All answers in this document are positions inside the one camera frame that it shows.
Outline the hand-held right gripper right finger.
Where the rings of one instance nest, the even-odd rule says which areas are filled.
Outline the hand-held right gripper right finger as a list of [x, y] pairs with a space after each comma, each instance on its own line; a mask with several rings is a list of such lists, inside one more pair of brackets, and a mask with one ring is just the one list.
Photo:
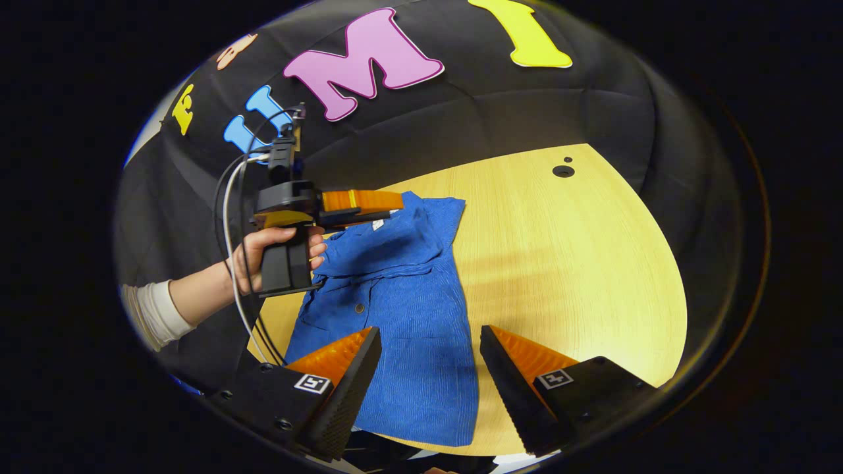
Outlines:
[[496, 326], [482, 326], [481, 356], [530, 455], [591, 442], [659, 395], [607, 357], [578, 362]]

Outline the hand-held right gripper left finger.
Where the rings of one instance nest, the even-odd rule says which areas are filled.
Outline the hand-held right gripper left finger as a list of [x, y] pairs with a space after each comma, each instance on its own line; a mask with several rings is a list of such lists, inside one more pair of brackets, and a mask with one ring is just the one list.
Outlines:
[[379, 328], [367, 327], [294, 363], [262, 363], [211, 395], [211, 407], [272, 447], [340, 461], [377, 370]]

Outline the blue button shirt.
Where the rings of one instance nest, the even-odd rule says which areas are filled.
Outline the blue button shirt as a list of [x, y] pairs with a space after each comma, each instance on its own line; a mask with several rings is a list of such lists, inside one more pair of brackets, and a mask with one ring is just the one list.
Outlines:
[[416, 443], [469, 445], [479, 388], [452, 250], [466, 202], [402, 198], [388, 219], [328, 237], [313, 274], [319, 288], [304, 295], [284, 357], [296, 362], [377, 327], [381, 356], [356, 426]]

